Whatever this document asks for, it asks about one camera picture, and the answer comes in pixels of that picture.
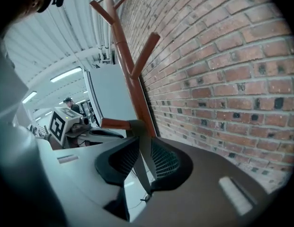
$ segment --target red brick wall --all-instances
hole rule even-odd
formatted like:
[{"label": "red brick wall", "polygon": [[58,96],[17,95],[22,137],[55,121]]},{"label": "red brick wall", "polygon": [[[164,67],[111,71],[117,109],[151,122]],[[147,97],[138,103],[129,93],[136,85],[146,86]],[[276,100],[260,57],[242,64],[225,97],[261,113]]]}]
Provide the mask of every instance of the red brick wall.
[{"label": "red brick wall", "polygon": [[160,136],[206,148],[253,172],[294,165],[294,39],[270,0],[128,0],[134,61]]}]

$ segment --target white ceiling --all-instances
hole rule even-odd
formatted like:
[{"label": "white ceiling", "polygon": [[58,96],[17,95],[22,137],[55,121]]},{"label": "white ceiling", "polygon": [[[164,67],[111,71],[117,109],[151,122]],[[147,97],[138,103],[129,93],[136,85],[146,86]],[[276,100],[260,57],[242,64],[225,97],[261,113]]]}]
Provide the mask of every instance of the white ceiling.
[{"label": "white ceiling", "polygon": [[[15,24],[7,33],[6,48],[17,74],[30,87],[27,95],[32,91],[37,92],[25,104],[26,108],[58,106],[68,96],[73,97],[75,102],[88,98],[88,94],[83,94],[86,86],[82,72],[55,83],[50,82],[50,79],[78,66],[88,70],[93,67],[92,64],[105,66],[99,63],[98,53],[58,67],[57,70],[54,68],[51,73],[45,73],[45,69],[77,52],[97,47],[90,1],[64,0],[60,8],[50,5],[45,12]],[[103,26],[103,18],[98,15],[102,46],[106,36]]]}]

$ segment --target fluorescent ceiling light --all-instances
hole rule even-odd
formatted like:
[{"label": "fluorescent ceiling light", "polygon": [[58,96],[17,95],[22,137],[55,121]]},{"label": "fluorescent ceiling light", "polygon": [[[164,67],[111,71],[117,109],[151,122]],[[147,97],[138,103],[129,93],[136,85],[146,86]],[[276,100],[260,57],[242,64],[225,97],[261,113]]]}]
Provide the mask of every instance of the fluorescent ceiling light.
[{"label": "fluorescent ceiling light", "polygon": [[69,70],[69,71],[64,72],[64,73],[61,74],[61,75],[58,75],[58,76],[55,77],[55,78],[52,78],[50,81],[51,81],[51,82],[56,82],[56,81],[58,81],[58,80],[60,80],[60,79],[62,79],[62,78],[65,78],[65,77],[67,77],[67,76],[69,76],[69,75],[72,75],[72,74],[74,74],[74,73],[76,73],[76,72],[79,72],[79,71],[81,71],[81,68],[80,68],[80,67],[74,68],[74,69],[72,69],[72,70]]},{"label": "fluorescent ceiling light", "polygon": [[26,97],[24,100],[23,100],[23,103],[25,104],[26,102],[28,102],[31,98],[33,98],[35,95],[37,94],[37,92],[32,92],[28,97]]},{"label": "fluorescent ceiling light", "polygon": [[84,100],[81,100],[81,101],[77,102],[76,104],[82,103],[82,102],[84,102],[84,101],[86,101],[86,100],[85,100],[85,99],[84,99]]},{"label": "fluorescent ceiling light", "polygon": [[50,111],[50,112],[46,113],[46,114],[45,114],[45,116],[47,116],[47,115],[49,115],[49,114],[51,114],[51,113],[52,113],[52,111]]},{"label": "fluorescent ceiling light", "polygon": [[134,184],[134,182],[130,182],[128,184],[124,184],[124,187],[129,187],[129,186],[132,186]]}]

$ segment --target wooden coat rack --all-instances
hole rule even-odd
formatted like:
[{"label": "wooden coat rack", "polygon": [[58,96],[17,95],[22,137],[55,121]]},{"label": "wooden coat rack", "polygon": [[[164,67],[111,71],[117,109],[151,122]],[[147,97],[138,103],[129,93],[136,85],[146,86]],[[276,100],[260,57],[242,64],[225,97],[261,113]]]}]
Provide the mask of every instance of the wooden coat rack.
[{"label": "wooden coat rack", "polygon": [[[113,0],[106,0],[107,10],[105,11],[100,2],[103,0],[93,0],[90,5],[110,24],[113,34],[113,42],[116,48],[116,54],[123,70],[125,81],[128,87],[130,98],[139,120],[145,122],[148,133],[151,137],[156,136],[155,128],[149,113],[146,99],[143,94],[143,89],[139,81],[139,76],[146,64],[149,56],[151,55],[156,43],[159,41],[160,36],[157,33],[151,33],[141,54],[139,55],[136,64],[134,65],[127,40],[120,23],[116,10],[125,1],[120,0],[117,4]],[[111,129],[131,129],[128,121],[115,120],[103,118],[101,121],[102,128]]]}]

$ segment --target person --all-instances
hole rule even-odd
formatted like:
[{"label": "person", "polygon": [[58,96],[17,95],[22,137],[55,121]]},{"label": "person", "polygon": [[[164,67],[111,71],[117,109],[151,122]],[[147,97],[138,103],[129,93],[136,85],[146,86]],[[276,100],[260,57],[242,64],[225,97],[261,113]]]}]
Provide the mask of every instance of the person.
[{"label": "person", "polygon": [[[59,0],[56,6],[61,6],[62,1]],[[0,0],[0,122],[12,123],[28,88],[14,70],[15,65],[8,56],[4,37],[14,23],[45,11],[51,0],[9,0],[8,6],[5,3],[6,0]]]},{"label": "person", "polygon": [[63,102],[68,106],[68,108],[77,112],[78,114],[81,114],[80,107],[77,104],[75,104],[70,97],[67,97]]}]

